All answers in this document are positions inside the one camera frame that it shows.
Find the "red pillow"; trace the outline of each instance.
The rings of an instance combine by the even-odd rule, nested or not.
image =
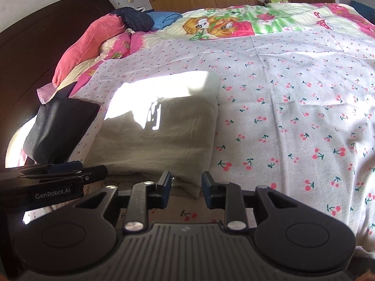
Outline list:
[[[99,46],[125,31],[121,17],[108,14],[91,23],[82,37],[73,44],[57,64],[52,83],[58,87],[71,70],[82,61],[99,56]]]

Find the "metal screw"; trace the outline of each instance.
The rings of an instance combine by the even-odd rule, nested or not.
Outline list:
[[[143,229],[143,224],[141,222],[127,222],[125,224],[125,229],[132,232],[140,231]]]
[[[243,230],[246,228],[246,224],[241,221],[231,221],[228,223],[227,227],[231,230]]]

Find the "blue folded cloth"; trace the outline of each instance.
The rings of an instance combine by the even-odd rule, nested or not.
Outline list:
[[[151,30],[162,30],[164,27],[167,27],[182,18],[182,15],[179,13],[171,13],[165,11],[154,11],[148,13],[148,15],[154,20],[154,26]]]

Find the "dark wooden headboard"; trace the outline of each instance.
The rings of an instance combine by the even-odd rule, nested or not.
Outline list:
[[[0,33],[0,171],[13,134],[38,111],[36,89],[52,81],[89,25],[114,9],[109,0],[61,0]]]

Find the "logo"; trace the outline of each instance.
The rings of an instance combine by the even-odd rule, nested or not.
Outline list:
[[[38,192],[33,195],[33,199],[41,200],[41,199],[47,199],[47,198],[52,198],[52,197],[55,198],[63,194],[69,194],[69,193],[71,193],[71,186],[62,187],[56,190],[48,190],[46,192]]]

